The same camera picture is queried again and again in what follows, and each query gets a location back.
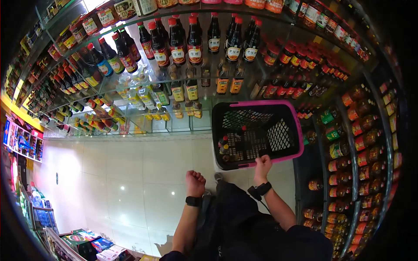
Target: grey sneaker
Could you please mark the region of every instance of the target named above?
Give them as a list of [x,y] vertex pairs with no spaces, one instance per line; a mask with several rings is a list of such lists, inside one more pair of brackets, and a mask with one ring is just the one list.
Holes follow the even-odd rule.
[[214,177],[215,177],[216,184],[218,184],[218,182],[224,178],[222,176],[222,174],[219,173],[219,172],[216,172],[215,175],[214,175]]

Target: shopping basket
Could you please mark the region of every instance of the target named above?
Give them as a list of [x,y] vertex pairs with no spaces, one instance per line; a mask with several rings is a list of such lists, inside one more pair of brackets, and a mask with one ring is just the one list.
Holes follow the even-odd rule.
[[[237,130],[246,130],[236,135]],[[227,151],[218,141],[228,137]],[[272,162],[299,157],[303,137],[295,108],[288,101],[240,101],[216,104],[212,110],[212,139],[222,170],[255,167],[255,159],[269,155]]]

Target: cardboard box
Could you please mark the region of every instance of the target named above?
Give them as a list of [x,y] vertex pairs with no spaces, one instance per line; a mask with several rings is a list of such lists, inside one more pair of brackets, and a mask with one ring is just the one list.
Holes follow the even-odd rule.
[[109,240],[105,238],[99,238],[97,240],[92,241],[92,246],[100,253],[111,246],[113,246],[114,243],[110,242]]

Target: pink shopping basket handle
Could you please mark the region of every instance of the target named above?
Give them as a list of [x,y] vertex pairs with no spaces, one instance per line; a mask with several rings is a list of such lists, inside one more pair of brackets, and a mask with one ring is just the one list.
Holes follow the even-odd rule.
[[[238,107],[238,106],[258,106],[258,105],[277,105],[277,104],[286,105],[287,107],[290,108],[290,111],[292,112],[293,119],[295,120],[295,123],[296,123],[296,128],[298,129],[299,151],[298,153],[293,154],[293,155],[281,157],[278,159],[273,159],[271,160],[272,163],[278,163],[278,162],[285,161],[285,160],[291,160],[291,159],[301,156],[303,153],[304,145],[303,145],[302,128],[301,128],[301,123],[299,121],[299,118],[297,117],[295,107],[293,107],[293,105],[290,102],[284,101],[284,100],[239,101],[237,103],[233,103],[229,105],[230,107]],[[247,164],[240,164],[238,165],[238,168],[255,167],[256,165],[257,165],[256,162],[252,162],[252,163],[247,163]]]

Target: hand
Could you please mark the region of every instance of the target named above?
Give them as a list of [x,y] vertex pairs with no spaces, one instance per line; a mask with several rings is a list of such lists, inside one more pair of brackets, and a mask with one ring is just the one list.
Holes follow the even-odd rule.
[[194,170],[186,172],[187,197],[201,198],[205,192],[206,179]]
[[255,167],[254,183],[256,186],[260,186],[263,183],[267,183],[267,174],[272,163],[268,155],[256,158],[255,162],[257,162],[257,166]]

